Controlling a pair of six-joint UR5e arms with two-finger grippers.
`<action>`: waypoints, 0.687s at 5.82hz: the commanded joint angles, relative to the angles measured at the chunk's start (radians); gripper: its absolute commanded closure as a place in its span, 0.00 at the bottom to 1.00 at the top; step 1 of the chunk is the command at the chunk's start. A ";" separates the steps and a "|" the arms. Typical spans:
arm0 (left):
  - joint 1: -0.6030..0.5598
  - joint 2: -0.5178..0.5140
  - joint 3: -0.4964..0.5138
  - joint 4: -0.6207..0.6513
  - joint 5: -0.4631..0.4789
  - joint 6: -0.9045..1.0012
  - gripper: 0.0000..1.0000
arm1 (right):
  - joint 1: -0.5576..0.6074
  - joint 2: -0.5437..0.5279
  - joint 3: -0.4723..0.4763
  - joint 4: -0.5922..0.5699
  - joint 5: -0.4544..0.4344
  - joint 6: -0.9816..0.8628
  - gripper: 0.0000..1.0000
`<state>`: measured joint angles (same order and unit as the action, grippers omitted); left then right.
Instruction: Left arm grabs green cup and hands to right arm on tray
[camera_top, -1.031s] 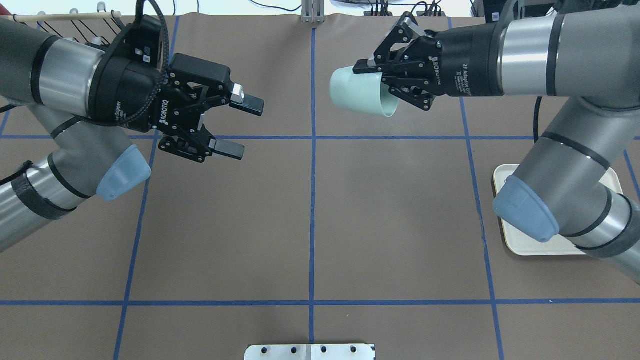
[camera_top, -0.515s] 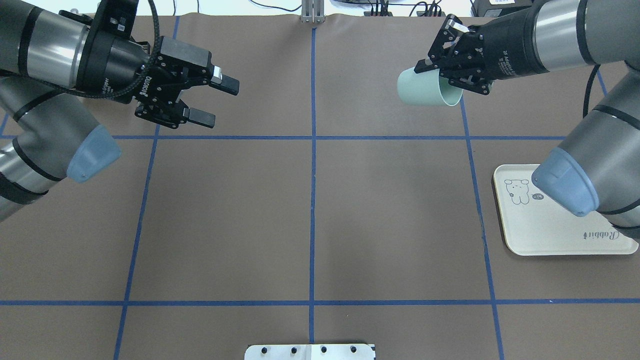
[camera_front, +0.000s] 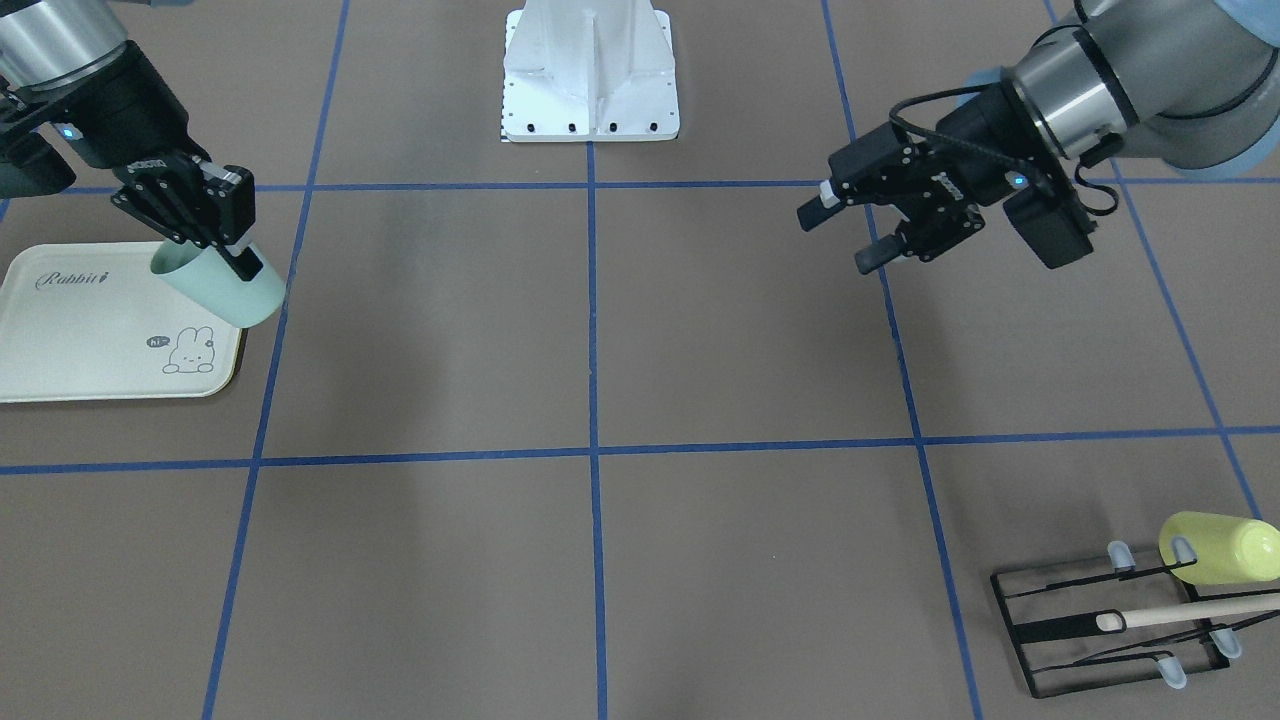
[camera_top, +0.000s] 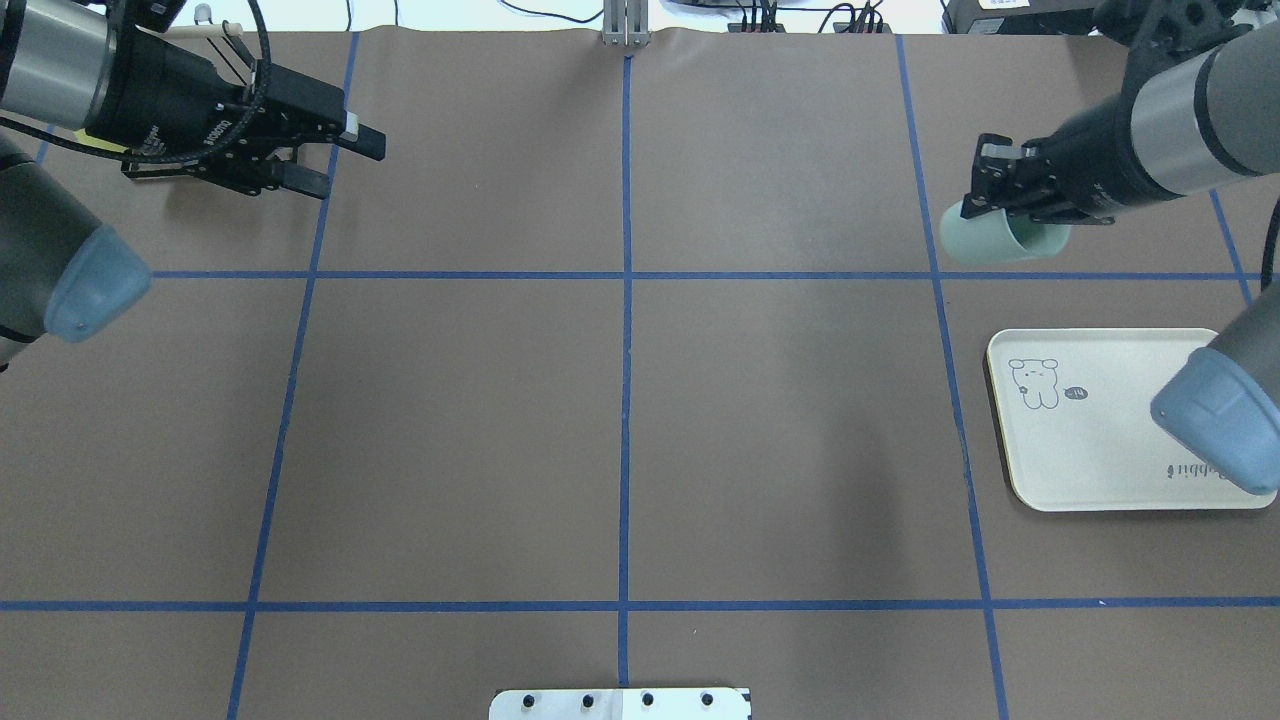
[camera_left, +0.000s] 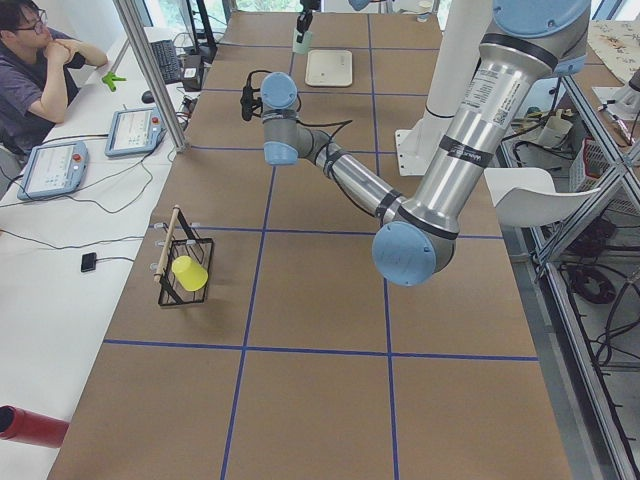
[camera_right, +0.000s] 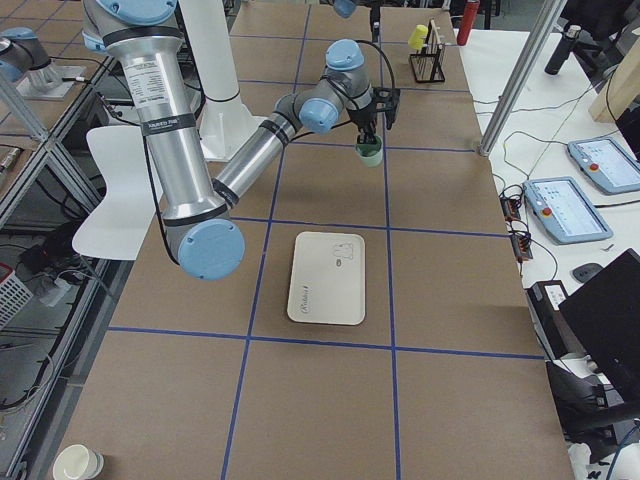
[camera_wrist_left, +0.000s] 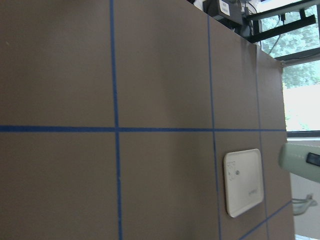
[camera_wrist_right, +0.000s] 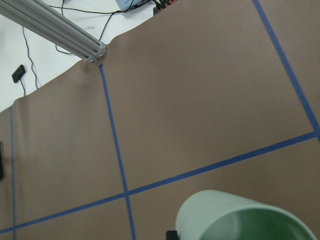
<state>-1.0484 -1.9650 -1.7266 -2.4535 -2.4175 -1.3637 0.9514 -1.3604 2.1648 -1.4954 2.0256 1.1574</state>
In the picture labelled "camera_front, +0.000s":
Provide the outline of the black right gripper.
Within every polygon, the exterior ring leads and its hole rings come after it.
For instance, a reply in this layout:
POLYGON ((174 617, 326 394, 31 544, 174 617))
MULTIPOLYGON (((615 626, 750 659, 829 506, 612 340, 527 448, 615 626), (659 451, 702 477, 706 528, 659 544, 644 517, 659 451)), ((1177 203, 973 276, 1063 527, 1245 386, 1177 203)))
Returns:
POLYGON ((137 45, 74 82, 55 127, 92 168, 122 183, 116 204, 179 243, 214 246, 242 282, 265 261, 246 236, 256 220, 250 169, 223 165, 189 136, 189 114, 137 45))

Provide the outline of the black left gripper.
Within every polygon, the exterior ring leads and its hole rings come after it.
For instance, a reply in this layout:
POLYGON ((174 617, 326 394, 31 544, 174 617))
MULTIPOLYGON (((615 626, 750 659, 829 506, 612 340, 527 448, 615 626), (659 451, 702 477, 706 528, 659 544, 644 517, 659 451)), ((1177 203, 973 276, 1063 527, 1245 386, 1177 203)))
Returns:
POLYGON ((1010 100, 966 100, 922 126, 891 106, 887 120, 828 158, 828 179, 797 209, 810 232, 847 208, 883 206, 899 214, 884 236, 855 252, 861 275, 901 258, 923 263, 986 225, 980 210, 1011 195, 1021 178, 1021 113, 1010 100))

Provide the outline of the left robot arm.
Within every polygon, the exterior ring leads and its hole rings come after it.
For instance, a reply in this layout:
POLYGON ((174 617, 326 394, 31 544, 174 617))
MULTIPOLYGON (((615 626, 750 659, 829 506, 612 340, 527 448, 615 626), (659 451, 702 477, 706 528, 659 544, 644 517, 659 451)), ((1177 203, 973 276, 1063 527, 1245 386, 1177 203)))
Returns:
POLYGON ((1106 188, 1108 206, 1087 206, 1084 169, 1157 159, 1220 181, 1277 150, 1277 46, 1275 1, 1079 1, 1016 64, 901 101, 833 152, 797 220, 810 231, 847 208, 893 208, 897 227, 856 252, 870 274, 937 259, 998 204, 1043 265, 1065 266, 1119 204, 1106 188))

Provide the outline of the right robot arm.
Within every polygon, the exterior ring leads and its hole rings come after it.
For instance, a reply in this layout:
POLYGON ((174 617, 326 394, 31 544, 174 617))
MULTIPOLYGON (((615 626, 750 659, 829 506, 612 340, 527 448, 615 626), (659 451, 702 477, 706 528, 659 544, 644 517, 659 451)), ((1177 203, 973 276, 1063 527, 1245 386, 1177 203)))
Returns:
POLYGON ((265 268, 247 232, 255 179, 220 167, 189 115, 104 1, 1 8, 1 195, 60 193, 76 173, 40 133, 52 127, 88 167, 120 182, 111 202, 175 242, 212 250, 241 281, 265 268))

